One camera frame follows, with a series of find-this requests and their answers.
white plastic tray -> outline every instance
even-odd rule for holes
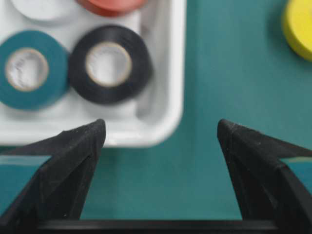
[[[186,0],[149,0],[123,17],[100,17],[81,8],[77,19],[48,26],[23,17],[11,1],[0,0],[0,42],[15,32],[33,29],[53,36],[71,52],[93,28],[121,24],[143,37],[154,66],[153,79],[144,91],[114,106],[90,103],[72,88],[40,111],[19,111],[0,103],[0,145],[36,142],[98,118],[106,121],[105,147],[148,147],[164,141],[182,115],[185,19]]]

white electrical tape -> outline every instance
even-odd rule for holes
[[[66,22],[82,10],[75,0],[11,0],[11,2],[24,16],[49,23]]]

red electrical tape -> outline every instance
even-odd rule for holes
[[[120,16],[141,7],[146,0],[77,0],[77,2],[100,16]]]

electrical tape roll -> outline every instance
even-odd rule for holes
[[[23,31],[0,46],[0,102],[36,110],[57,101],[68,89],[68,56],[51,36]]]
[[[11,2],[27,18],[52,24],[74,19],[82,9],[74,0],[11,0]]]
[[[312,61],[312,1],[289,0],[282,17],[282,28],[289,46]]]
[[[140,8],[146,0],[76,0],[87,10],[100,16],[120,16]]]
[[[113,104],[138,94],[152,75],[142,38],[128,28],[108,25],[85,35],[69,59],[69,80],[85,99]]]

yellow electrical tape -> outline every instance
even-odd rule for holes
[[[282,24],[289,46],[312,61],[312,0],[289,0]]]

